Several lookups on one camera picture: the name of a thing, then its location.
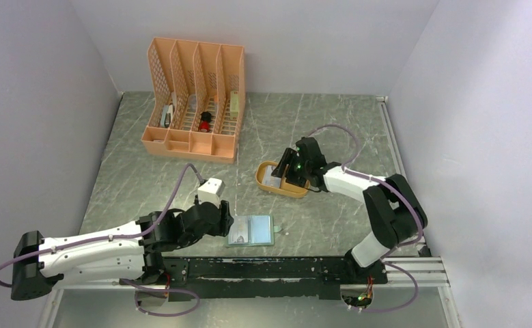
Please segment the yellow oval tray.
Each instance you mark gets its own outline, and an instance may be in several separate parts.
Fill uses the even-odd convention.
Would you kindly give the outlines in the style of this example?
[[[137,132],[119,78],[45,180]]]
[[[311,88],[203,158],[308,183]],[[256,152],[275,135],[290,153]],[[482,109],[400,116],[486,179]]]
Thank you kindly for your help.
[[[306,182],[305,187],[298,187],[287,182],[286,178],[277,178],[272,176],[273,169],[276,168],[277,162],[264,161],[259,164],[255,173],[255,181],[258,187],[267,192],[275,193],[292,198],[302,198],[308,193]]]

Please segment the green leather card holder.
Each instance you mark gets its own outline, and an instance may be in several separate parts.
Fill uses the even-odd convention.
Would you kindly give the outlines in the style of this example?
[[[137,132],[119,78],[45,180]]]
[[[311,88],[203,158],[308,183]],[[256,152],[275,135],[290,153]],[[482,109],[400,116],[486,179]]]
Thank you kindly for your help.
[[[229,245],[228,247],[257,247],[275,244],[275,234],[283,230],[280,225],[275,225],[270,215],[243,215],[249,218],[250,241],[246,245]]]

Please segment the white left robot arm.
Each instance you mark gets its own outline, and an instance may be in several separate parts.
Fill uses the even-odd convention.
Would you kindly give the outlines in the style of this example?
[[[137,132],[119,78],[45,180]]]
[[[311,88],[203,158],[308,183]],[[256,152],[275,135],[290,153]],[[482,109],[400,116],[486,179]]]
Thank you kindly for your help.
[[[190,247],[205,235],[226,237],[233,222],[229,203],[222,200],[152,212],[116,228],[68,238],[27,232],[14,250],[10,298],[36,299],[55,287],[102,279],[156,284],[165,275],[164,252]]]

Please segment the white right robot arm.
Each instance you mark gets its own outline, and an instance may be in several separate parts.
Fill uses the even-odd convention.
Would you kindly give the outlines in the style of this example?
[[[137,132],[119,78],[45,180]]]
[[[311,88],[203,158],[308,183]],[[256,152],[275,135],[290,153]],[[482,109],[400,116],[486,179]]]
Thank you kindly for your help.
[[[286,148],[270,176],[278,179],[281,187],[310,186],[364,203],[371,231],[347,252],[350,260],[344,266],[346,277],[354,283],[368,277],[370,266],[396,247],[420,239],[428,225],[428,218],[403,175],[372,176],[328,162],[313,137],[303,137],[295,148]]]

